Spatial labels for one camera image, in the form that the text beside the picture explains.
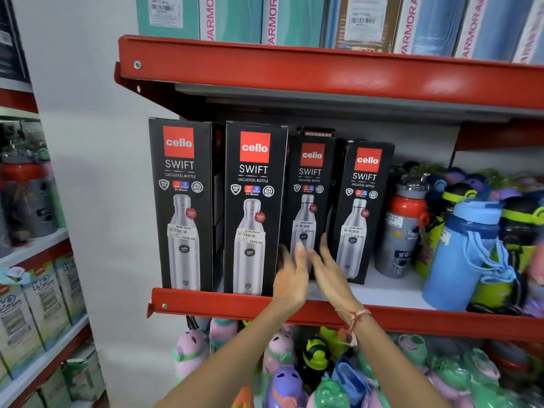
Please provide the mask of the person's right hand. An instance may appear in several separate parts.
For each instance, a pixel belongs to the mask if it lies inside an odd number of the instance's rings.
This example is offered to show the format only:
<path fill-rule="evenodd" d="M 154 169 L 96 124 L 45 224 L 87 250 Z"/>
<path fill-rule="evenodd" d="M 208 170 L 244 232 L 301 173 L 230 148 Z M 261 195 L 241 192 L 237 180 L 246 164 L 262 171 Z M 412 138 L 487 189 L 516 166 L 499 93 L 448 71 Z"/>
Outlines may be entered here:
<path fill-rule="evenodd" d="M 325 233 L 320 239 L 318 254 L 322 258 L 324 269 L 319 274 L 314 274 L 314 276 L 320 291 L 334 310 L 344 319 L 347 319 L 349 314 L 355 315 L 362 312 L 364 306 L 352 293 L 345 275 L 330 254 Z"/>

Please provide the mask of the person's left hand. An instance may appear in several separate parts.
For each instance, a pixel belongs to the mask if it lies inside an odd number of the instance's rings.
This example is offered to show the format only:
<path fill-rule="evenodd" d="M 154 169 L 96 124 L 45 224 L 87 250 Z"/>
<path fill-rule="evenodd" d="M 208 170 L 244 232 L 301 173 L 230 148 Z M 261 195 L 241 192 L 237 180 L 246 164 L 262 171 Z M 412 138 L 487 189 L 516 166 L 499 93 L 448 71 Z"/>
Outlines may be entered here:
<path fill-rule="evenodd" d="M 278 255 L 272 303 L 280 310 L 283 320 L 287 320 L 306 302 L 309 273 L 296 273 L 293 270 L 278 271 Z"/>

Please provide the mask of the person's left forearm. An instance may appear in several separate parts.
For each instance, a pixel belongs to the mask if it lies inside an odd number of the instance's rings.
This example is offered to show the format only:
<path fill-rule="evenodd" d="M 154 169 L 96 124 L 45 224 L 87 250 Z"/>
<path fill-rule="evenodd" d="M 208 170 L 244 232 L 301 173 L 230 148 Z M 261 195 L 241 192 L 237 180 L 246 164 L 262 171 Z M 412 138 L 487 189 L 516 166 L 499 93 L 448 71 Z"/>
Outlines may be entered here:
<path fill-rule="evenodd" d="M 230 408 L 250 382 L 257 362 L 282 324 L 303 302 L 275 298 L 217 353 L 158 401 L 153 408 Z"/>

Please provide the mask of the person's right forearm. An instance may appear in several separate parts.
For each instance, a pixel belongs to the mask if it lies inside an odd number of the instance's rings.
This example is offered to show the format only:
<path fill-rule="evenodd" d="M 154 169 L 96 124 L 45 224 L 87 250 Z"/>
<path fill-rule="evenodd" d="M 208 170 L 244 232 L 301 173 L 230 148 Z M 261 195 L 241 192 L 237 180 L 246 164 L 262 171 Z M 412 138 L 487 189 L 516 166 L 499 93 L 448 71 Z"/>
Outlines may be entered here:
<path fill-rule="evenodd" d="M 341 319 L 355 336 L 357 346 L 391 408 L 453 408 L 395 345 L 366 308 L 357 314 L 347 315 L 347 319 Z"/>

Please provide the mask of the large black steel bottle box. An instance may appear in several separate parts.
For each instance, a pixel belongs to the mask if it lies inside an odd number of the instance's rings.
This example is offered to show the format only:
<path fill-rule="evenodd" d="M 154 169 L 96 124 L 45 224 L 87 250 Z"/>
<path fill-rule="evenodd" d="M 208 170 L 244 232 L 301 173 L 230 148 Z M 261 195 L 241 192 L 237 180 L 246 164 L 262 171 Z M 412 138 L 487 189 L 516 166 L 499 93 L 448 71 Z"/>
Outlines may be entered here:
<path fill-rule="evenodd" d="M 148 120 L 164 288 L 212 292 L 224 229 L 225 126 Z"/>
<path fill-rule="evenodd" d="M 228 121 L 225 138 L 224 291 L 271 296 L 288 128 Z"/>

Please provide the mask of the red metal shelf board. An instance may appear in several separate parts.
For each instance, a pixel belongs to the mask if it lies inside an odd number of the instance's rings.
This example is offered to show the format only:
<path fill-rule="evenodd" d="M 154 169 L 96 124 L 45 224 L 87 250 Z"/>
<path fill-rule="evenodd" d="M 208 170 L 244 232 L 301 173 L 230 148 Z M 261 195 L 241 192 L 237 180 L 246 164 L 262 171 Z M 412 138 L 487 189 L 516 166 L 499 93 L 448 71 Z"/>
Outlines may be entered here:
<path fill-rule="evenodd" d="M 219 108 L 461 122 L 454 152 L 544 146 L 544 66 L 421 55 L 119 38 L 114 81 L 190 120 Z"/>
<path fill-rule="evenodd" d="M 423 280 L 418 274 L 389 279 L 371 265 L 365 284 L 351 283 L 350 287 L 386 331 L 544 343 L 544 319 L 435 310 L 422 297 Z M 270 300 L 266 296 L 153 288 L 146 316 L 163 313 L 252 320 Z"/>

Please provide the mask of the pile of children's animal bottles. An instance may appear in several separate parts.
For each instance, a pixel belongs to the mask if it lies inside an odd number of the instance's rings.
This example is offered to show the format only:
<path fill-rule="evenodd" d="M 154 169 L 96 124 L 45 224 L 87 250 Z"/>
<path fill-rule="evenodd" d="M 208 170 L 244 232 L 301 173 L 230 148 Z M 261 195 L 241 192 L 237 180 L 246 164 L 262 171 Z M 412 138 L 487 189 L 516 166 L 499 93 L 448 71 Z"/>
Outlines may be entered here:
<path fill-rule="evenodd" d="M 232 408 L 392 408 L 348 334 L 283 324 Z M 514 343 L 388 335 L 452 408 L 544 408 L 544 361 Z"/>

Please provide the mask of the row of colourful flasks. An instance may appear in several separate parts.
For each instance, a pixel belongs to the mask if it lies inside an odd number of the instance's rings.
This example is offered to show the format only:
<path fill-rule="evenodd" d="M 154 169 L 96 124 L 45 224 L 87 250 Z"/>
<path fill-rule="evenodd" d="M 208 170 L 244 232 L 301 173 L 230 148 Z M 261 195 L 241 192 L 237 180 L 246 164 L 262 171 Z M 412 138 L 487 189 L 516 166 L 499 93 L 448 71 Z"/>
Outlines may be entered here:
<path fill-rule="evenodd" d="M 455 166 L 408 161 L 391 168 L 388 185 L 401 183 L 408 177 L 420 178 L 426 185 L 424 199 L 429 209 L 438 208 L 442 202 L 455 204 L 468 197 L 503 201 L 518 196 L 544 207 L 544 178 L 527 172 L 514 176 L 502 176 L 494 169 L 468 173 Z"/>

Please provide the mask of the white green bottle carton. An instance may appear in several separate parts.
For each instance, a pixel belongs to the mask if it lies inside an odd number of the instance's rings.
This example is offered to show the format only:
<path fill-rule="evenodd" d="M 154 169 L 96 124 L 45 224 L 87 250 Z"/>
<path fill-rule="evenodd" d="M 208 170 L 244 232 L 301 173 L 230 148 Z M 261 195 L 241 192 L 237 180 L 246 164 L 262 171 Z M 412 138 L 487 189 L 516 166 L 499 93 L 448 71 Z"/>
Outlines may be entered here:
<path fill-rule="evenodd" d="M 67 314 L 71 324 L 75 325 L 87 310 L 73 253 L 58 257 L 53 264 Z"/>
<path fill-rule="evenodd" d="M 71 329 L 53 262 L 26 271 L 25 298 L 31 309 L 45 350 L 50 350 Z"/>
<path fill-rule="evenodd" d="M 0 357 L 17 379 L 45 352 L 20 286 L 0 284 Z"/>

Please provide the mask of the green patterned carton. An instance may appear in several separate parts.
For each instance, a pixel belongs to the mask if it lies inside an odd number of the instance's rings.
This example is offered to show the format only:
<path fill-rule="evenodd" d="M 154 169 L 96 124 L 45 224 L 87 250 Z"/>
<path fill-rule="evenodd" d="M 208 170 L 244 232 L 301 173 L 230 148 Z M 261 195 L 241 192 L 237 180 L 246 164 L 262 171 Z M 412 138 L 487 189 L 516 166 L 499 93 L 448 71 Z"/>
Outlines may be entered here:
<path fill-rule="evenodd" d="M 71 408 L 72 400 L 61 368 L 51 374 L 37 392 L 44 408 Z"/>
<path fill-rule="evenodd" d="M 78 348 L 61 364 L 61 370 L 73 401 L 95 403 L 105 392 L 105 380 L 94 344 Z"/>

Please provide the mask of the brown carton box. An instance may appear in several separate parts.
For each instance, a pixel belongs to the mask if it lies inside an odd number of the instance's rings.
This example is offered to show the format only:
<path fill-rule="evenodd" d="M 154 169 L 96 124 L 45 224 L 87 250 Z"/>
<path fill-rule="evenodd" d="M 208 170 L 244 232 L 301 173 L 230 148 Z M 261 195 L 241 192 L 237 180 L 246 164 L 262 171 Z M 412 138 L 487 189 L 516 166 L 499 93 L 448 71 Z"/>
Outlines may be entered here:
<path fill-rule="evenodd" d="M 334 48 L 391 53 L 403 0 L 340 0 Z"/>

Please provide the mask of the red and white side rack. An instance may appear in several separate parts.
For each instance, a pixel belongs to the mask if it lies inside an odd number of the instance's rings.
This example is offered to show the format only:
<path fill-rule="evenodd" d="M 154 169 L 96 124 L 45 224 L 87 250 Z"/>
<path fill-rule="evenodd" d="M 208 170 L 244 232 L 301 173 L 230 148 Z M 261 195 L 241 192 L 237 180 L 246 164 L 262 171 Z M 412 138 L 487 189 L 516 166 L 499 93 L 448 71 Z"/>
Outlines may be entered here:
<path fill-rule="evenodd" d="M 38 118 L 37 103 L 28 82 L 0 77 L 0 117 Z M 32 239 L 0 259 L 0 267 L 39 265 L 70 248 L 67 228 Z M 92 339 L 88 315 L 72 326 L 50 350 L 40 355 L 22 374 L 0 391 L 0 408 L 20 408 L 37 388 L 80 346 Z"/>

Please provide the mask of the light blue carton box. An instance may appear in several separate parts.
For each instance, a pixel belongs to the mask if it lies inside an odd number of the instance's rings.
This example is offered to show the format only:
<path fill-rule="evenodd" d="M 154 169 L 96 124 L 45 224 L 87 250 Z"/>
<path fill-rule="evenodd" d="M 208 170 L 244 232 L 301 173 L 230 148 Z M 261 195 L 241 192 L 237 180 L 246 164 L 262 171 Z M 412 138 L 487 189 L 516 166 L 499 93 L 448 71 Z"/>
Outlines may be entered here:
<path fill-rule="evenodd" d="M 394 54 L 451 57 L 466 0 L 402 0 Z"/>
<path fill-rule="evenodd" d="M 467 0 L 453 57 L 511 62 L 534 0 Z"/>
<path fill-rule="evenodd" d="M 533 0 L 512 63 L 544 66 L 544 0 Z"/>

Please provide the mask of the group of printed grey bottles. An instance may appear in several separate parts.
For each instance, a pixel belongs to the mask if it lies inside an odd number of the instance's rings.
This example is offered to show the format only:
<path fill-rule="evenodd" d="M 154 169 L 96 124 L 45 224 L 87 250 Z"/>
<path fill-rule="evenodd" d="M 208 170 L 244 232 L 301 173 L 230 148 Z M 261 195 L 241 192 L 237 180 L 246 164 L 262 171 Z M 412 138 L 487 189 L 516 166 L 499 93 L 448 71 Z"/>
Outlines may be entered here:
<path fill-rule="evenodd" d="M 42 124 L 0 122 L 0 258 L 64 227 Z"/>

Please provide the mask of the dark carton box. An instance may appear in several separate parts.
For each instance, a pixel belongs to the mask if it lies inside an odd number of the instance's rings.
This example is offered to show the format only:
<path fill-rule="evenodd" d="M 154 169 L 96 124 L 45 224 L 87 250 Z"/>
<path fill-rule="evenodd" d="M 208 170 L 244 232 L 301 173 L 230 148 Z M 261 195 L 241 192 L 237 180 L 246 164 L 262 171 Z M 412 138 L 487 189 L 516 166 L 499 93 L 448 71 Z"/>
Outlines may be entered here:
<path fill-rule="evenodd" d="M 0 0 L 0 77 L 31 82 L 11 0 Z"/>

